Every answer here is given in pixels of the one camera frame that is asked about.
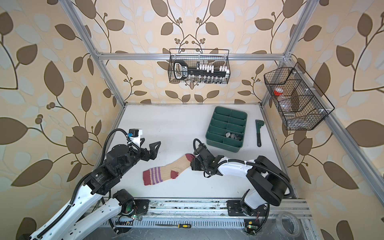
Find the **green compartment tray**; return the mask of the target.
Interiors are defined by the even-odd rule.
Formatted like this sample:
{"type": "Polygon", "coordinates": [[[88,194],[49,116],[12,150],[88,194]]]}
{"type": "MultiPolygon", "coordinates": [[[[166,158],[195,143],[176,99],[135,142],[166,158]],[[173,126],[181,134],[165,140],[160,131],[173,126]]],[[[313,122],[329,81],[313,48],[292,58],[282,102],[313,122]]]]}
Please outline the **green compartment tray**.
{"type": "Polygon", "coordinates": [[[217,106],[213,111],[207,132],[208,145],[237,153],[244,144],[248,114],[234,109],[217,106]],[[225,137],[227,132],[243,135],[242,141],[225,137]]]}

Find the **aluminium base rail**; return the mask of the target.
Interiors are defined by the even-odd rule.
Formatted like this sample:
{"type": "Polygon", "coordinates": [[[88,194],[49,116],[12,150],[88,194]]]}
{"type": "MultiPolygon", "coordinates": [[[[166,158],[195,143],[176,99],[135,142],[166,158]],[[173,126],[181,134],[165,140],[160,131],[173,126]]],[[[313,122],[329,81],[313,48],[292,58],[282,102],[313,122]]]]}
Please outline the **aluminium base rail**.
{"type": "Polygon", "coordinates": [[[194,228],[243,229],[246,222],[274,220],[285,212],[301,222],[313,218],[307,202],[297,199],[285,199],[278,207],[264,204],[250,216],[243,213],[240,199],[236,198],[136,198],[135,202],[138,210],[132,217],[117,215],[111,223],[118,228],[190,224],[194,228]]]}

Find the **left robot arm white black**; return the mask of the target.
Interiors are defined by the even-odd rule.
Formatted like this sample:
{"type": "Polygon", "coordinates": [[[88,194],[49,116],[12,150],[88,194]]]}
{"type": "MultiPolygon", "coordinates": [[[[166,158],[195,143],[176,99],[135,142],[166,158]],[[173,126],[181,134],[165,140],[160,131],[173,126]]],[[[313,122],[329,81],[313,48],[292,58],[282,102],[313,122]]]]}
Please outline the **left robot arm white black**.
{"type": "Polygon", "coordinates": [[[142,148],[145,141],[142,130],[115,129],[124,134],[126,144],[119,144],[110,151],[103,146],[99,165],[85,175],[76,185],[72,197],[47,223],[35,231],[20,234],[20,240],[83,240],[105,222],[110,222],[124,207],[134,203],[134,197],[127,190],[119,190],[105,201],[122,177],[139,161],[155,160],[161,142],[142,148]]]}

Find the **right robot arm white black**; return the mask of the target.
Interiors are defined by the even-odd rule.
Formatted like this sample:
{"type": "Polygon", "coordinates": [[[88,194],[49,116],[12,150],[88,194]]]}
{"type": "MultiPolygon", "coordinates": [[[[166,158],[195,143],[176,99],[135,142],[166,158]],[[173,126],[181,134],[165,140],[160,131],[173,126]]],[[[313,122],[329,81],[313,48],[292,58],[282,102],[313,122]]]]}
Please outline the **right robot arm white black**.
{"type": "Polygon", "coordinates": [[[204,172],[205,178],[235,176],[250,182],[253,189],[244,193],[240,206],[237,207],[246,216],[255,215],[259,207],[266,207],[268,210],[270,206],[280,206],[283,199],[294,197],[288,175],[264,156],[250,161],[214,156],[199,139],[193,140],[193,148],[193,171],[204,172]]]}

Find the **green handled tool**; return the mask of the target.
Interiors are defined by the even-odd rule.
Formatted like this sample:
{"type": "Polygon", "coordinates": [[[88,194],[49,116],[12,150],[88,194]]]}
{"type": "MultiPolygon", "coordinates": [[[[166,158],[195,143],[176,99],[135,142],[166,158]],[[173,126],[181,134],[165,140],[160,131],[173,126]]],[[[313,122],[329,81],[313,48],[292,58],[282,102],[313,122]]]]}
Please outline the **green handled tool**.
{"type": "Polygon", "coordinates": [[[262,146],[261,140],[261,128],[265,125],[265,122],[262,120],[255,120],[256,131],[257,131],[257,146],[260,148],[262,146]]]}

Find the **black argyle sock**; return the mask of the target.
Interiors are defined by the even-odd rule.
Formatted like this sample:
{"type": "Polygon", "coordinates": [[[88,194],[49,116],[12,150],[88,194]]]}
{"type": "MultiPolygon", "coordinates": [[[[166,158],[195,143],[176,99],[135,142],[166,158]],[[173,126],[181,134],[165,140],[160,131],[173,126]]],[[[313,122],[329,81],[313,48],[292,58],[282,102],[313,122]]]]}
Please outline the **black argyle sock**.
{"type": "Polygon", "coordinates": [[[229,138],[229,139],[236,140],[236,141],[242,141],[242,140],[243,140],[243,135],[241,135],[241,134],[237,134],[237,133],[230,133],[230,132],[227,132],[227,133],[225,134],[225,137],[226,137],[226,138],[229,138]]]}

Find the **clear tape roll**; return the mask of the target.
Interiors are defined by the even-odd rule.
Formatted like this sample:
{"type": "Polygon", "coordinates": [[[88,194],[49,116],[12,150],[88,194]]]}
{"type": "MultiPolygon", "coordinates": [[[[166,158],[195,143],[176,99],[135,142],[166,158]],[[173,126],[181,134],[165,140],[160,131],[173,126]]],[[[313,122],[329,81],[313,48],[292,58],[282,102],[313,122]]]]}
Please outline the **clear tape roll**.
{"type": "Polygon", "coordinates": [[[302,226],[299,219],[289,213],[281,212],[276,217],[276,226],[281,234],[290,238],[297,238],[302,233],[302,226]]]}

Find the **red capped jar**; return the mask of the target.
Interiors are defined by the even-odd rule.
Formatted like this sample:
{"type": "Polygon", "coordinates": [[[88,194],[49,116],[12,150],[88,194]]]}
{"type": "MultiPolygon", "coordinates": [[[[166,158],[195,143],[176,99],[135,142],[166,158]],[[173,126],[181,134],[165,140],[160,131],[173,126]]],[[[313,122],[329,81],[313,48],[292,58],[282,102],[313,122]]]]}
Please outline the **red capped jar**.
{"type": "Polygon", "coordinates": [[[282,88],[275,88],[274,89],[274,95],[276,97],[279,97],[279,96],[283,95],[283,93],[284,93],[284,90],[282,88]]]}

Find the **black socket set holder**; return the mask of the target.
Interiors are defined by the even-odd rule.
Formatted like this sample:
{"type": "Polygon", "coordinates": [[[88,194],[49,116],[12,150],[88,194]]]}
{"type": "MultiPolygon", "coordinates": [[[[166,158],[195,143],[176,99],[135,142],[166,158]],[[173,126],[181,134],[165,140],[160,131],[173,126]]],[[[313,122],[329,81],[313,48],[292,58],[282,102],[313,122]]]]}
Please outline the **black socket set holder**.
{"type": "Polygon", "coordinates": [[[220,80],[229,79],[231,71],[228,66],[219,66],[203,64],[199,61],[196,63],[187,64],[183,60],[175,60],[171,64],[169,69],[170,73],[173,74],[177,80],[189,80],[194,81],[195,79],[202,80],[220,80]]]}

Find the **yellow black handled knife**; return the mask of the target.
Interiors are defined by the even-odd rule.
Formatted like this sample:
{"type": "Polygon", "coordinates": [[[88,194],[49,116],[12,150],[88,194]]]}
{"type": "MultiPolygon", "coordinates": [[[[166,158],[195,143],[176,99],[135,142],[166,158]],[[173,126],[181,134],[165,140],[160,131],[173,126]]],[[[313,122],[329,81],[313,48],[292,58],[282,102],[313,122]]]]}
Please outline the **yellow black handled knife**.
{"type": "Polygon", "coordinates": [[[177,225],[156,224],[156,226],[159,226],[159,227],[176,227],[176,228],[179,228],[179,229],[191,229],[192,228],[191,224],[177,224],[177,225]]]}

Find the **beige maroon striped sock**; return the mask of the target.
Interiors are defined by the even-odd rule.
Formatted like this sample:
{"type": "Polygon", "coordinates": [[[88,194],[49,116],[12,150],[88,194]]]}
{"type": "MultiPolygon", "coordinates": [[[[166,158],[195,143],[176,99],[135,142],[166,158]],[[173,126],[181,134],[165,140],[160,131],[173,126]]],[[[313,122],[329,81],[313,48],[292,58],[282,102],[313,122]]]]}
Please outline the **beige maroon striped sock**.
{"type": "Polygon", "coordinates": [[[145,186],[153,186],[167,180],[176,179],[183,171],[191,166],[195,159],[193,154],[185,154],[178,160],[162,167],[150,168],[143,172],[143,182],[145,186]]]}

